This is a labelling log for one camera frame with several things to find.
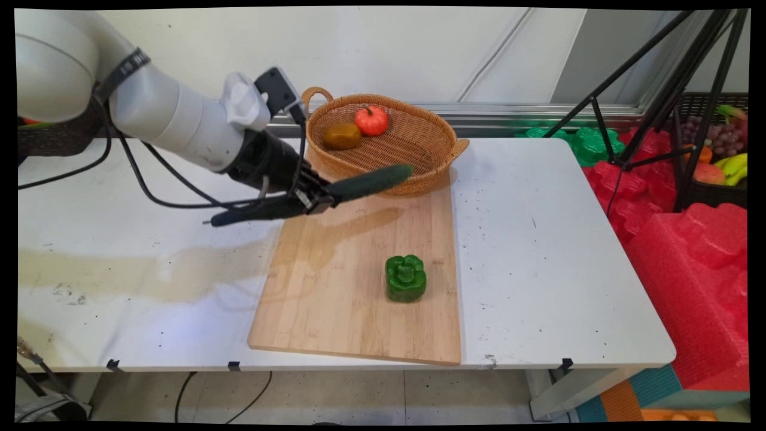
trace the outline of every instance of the purple grapes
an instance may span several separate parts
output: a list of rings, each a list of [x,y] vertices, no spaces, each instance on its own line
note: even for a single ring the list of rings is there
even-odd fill
[[[686,118],[686,122],[681,125],[681,139],[684,144],[694,142],[701,122],[701,116],[689,115]],[[747,151],[747,145],[740,142],[742,132],[734,124],[711,124],[708,126],[705,138],[704,145],[709,146],[719,157],[736,156],[738,153]]]

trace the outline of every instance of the table leg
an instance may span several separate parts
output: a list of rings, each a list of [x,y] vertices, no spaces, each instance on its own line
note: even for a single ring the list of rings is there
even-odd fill
[[[545,388],[550,381],[548,370],[527,370],[527,381],[532,401],[532,418],[550,421],[573,410],[614,385],[640,372],[641,367],[571,370],[556,383]]]

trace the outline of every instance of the basket handle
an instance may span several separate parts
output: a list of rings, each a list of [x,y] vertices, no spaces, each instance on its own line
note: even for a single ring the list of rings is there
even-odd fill
[[[455,159],[460,155],[463,154],[463,151],[468,148],[468,142],[467,139],[458,139],[455,145],[452,147],[452,150],[450,151],[450,154],[447,156],[448,164],[455,161]]]
[[[330,94],[329,91],[325,90],[324,88],[322,87],[307,88],[306,91],[304,91],[300,97],[301,99],[303,99],[303,106],[306,107],[306,118],[309,117],[309,100],[311,100],[311,97],[317,93],[323,95],[328,102],[332,102],[332,95]]]

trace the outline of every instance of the cutting board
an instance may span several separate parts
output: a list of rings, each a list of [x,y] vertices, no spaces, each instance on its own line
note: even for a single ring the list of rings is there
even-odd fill
[[[316,157],[312,165],[324,177]],[[386,259],[416,255],[425,294],[385,295]],[[253,349],[460,363],[450,178],[430,192],[378,194],[284,222],[255,313]]]

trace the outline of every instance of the red foam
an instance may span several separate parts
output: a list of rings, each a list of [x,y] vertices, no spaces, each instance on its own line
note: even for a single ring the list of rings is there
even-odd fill
[[[676,203],[676,177],[673,163],[660,161],[646,166],[643,179],[647,181],[647,193],[663,212],[671,212]]]
[[[617,186],[617,177],[620,175],[620,167],[600,161],[593,166],[588,175],[588,182],[593,192],[599,199],[611,199],[614,188]],[[647,182],[636,173],[625,172],[620,178],[620,186],[617,188],[615,199],[636,200],[647,189]]]
[[[644,223],[652,215],[660,212],[663,212],[663,209],[652,202],[648,196],[643,195],[635,201],[622,199],[613,203],[609,220],[624,248],[641,230]]]
[[[636,133],[634,127],[629,133],[620,135],[620,141],[629,143]],[[646,160],[670,152],[670,135],[662,130],[659,133],[650,130],[643,138],[632,162]],[[599,162],[586,171],[598,202],[607,211],[612,199],[620,168],[607,162]],[[625,246],[641,229],[651,215],[658,212],[671,212],[676,202],[676,181],[673,163],[670,160],[638,166],[631,172],[625,172],[620,179],[617,194],[612,203],[610,224]]]
[[[625,252],[676,345],[683,388],[749,391],[747,211],[654,215]]]

